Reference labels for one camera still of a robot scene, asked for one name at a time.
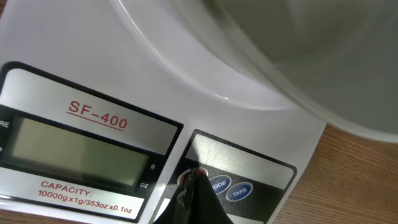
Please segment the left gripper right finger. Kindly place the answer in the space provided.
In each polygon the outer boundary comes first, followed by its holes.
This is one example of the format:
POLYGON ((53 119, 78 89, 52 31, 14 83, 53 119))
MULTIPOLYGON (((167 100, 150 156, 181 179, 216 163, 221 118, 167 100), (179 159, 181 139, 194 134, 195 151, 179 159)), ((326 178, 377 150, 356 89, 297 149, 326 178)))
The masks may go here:
POLYGON ((208 177, 199 171, 193 172, 193 201, 189 223, 233 224, 225 213, 208 177))

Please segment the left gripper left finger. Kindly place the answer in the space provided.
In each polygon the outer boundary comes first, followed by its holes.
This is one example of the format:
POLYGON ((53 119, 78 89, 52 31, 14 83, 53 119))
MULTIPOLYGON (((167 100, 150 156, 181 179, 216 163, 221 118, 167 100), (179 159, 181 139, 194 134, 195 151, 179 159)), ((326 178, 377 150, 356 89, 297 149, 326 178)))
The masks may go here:
POLYGON ((193 174, 182 181, 154 224, 186 224, 189 222, 195 191, 195 178, 193 174))

